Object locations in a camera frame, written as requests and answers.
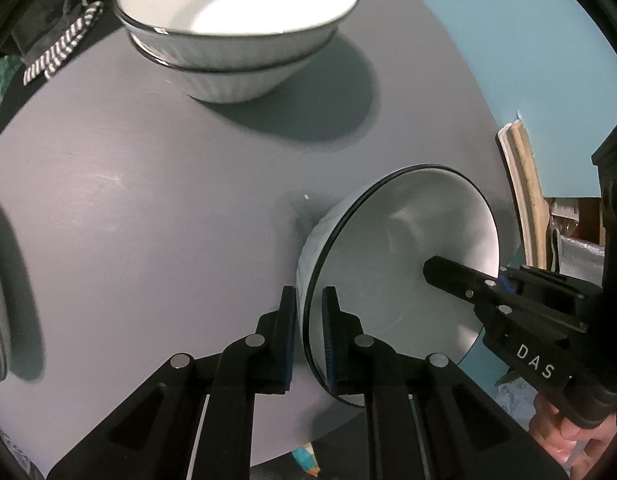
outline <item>striped fabric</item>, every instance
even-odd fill
[[[44,72],[46,79],[53,77],[55,72],[66,62],[73,49],[97,21],[104,10],[102,2],[88,5],[82,15],[75,20],[51,47],[46,50],[24,71],[24,85],[28,85],[39,74]]]

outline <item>bowl rim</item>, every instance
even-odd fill
[[[302,61],[308,59],[309,57],[314,56],[320,50],[322,50],[325,46],[327,46],[327,44],[329,44],[331,42],[331,40],[333,40],[333,38],[335,38],[335,36],[337,35],[337,29],[335,29],[331,34],[329,34],[329,37],[327,38],[326,41],[324,41],[323,43],[320,43],[317,47],[315,47],[309,53],[303,54],[301,57],[296,57],[294,59],[285,61],[283,63],[269,64],[269,65],[259,66],[259,67],[256,67],[256,68],[249,68],[249,69],[246,69],[246,70],[241,69],[241,68],[234,69],[234,70],[231,70],[231,69],[223,70],[223,69],[196,67],[196,66],[180,66],[178,64],[171,63],[170,61],[165,61],[164,59],[159,59],[159,57],[157,57],[154,54],[152,54],[151,52],[145,50],[142,46],[140,46],[138,44],[138,41],[141,41],[141,40],[137,39],[137,41],[136,41],[134,36],[133,36],[133,33],[130,30],[127,30],[126,34],[128,36],[128,41],[130,42],[132,47],[137,52],[139,52],[144,58],[146,58],[150,62],[153,62],[153,63],[158,64],[158,65],[162,65],[163,67],[170,68],[172,70],[177,70],[179,72],[194,73],[194,74],[208,74],[208,75],[214,75],[214,74],[215,75],[240,75],[240,74],[245,74],[246,75],[246,74],[254,74],[254,73],[258,73],[258,72],[266,72],[266,71],[272,70],[274,68],[282,68],[284,66],[290,66],[290,65],[301,63]]]
[[[128,23],[129,25],[139,28],[140,30],[144,30],[146,32],[153,32],[155,34],[160,34],[163,36],[175,36],[176,38],[204,38],[204,40],[256,40],[256,39],[266,39],[266,38],[275,38],[281,36],[290,36],[295,34],[301,34],[308,30],[317,30],[319,28],[329,27],[330,25],[336,24],[344,20],[353,10],[357,7],[360,0],[355,0],[351,7],[346,10],[345,13],[339,15],[338,17],[330,20],[329,22],[319,23],[317,25],[313,25],[310,27],[303,28],[294,28],[291,30],[285,30],[284,32],[267,32],[265,34],[196,34],[193,32],[187,32],[185,30],[179,30],[176,28],[166,28],[166,27],[156,27],[154,25],[148,25],[146,23],[140,22],[135,18],[129,16],[119,4],[118,0],[112,0],[112,10],[117,15],[117,17],[122,20],[123,23]]]
[[[460,173],[460,171],[454,170],[453,168],[450,168],[448,166],[444,166],[443,164],[415,164],[413,166],[407,166],[405,168],[401,168],[400,170],[393,171],[392,173],[389,173],[388,175],[379,179],[375,184],[370,186],[368,189],[364,190],[364,192],[355,200],[355,202],[353,202],[353,204],[344,212],[342,217],[337,221],[337,224],[335,225],[335,227],[333,227],[333,230],[329,233],[329,237],[325,241],[324,246],[319,251],[315,266],[313,267],[311,276],[308,279],[308,284],[306,286],[306,296],[304,297],[303,304],[300,305],[300,307],[302,308],[301,339],[302,339],[302,348],[304,350],[304,356],[306,357],[306,362],[308,363],[308,368],[311,369],[311,373],[313,373],[313,376],[316,378],[319,385],[322,386],[322,388],[334,399],[340,402],[343,402],[345,404],[348,404],[349,406],[353,406],[355,408],[363,408],[364,406],[360,406],[359,404],[351,402],[350,400],[343,399],[341,396],[331,392],[331,390],[329,389],[329,386],[327,385],[327,382],[325,381],[325,378],[322,377],[322,373],[317,367],[315,360],[313,359],[313,350],[311,349],[311,334],[309,332],[309,328],[310,328],[310,322],[311,322],[311,303],[313,302],[313,296],[315,294],[315,287],[317,285],[317,280],[322,271],[322,268],[324,267],[324,262],[326,261],[327,256],[329,255],[329,252],[332,249],[333,244],[335,243],[335,240],[337,239],[339,234],[342,232],[342,230],[344,229],[348,221],[351,219],[351,217],[362,206],[362,204],[364,204],[364,202],[366,202],[377,190],[383,187],[384,184],[389,183],[391,180],[393,180],[394,178],[397,178],[398,176],[402,176],[404,174],[412,173],[413,171],[418,171],[418,170],[447,171],[447,173],[453,173],[459,176],[460,178],[464,179],[464,181],[466,181],[468,184],[470,184],[479,193],[480,197],[482,197],[482,200],[484,201],[484,203],[487,205],[487,208],[489,209],[489,213],[491,215],[491,218],[493,219],[493,225],[495,225],[495,234],[497,236],[498,245],[499,245],[499,233],[497,232],[497,225],[495,224],[495,217],[493,216],[493,210],[491,209],[491,206],[489,204],[489,201],[487,201],[487,198],[480,191],[479,187],[477,187],[473,183],[471,179],[469,179],[464,174]],[[466,357],[466,355],[469,354],[469,352],[471,351],[471,348],[473,348],[473,346],[475,345],[478,339],[479,339],[479,333],[477,334],[477,338],[471,344],[469,350],[467,350],[467,352],[464,354],[460,362],[464,359],[464,357]]]

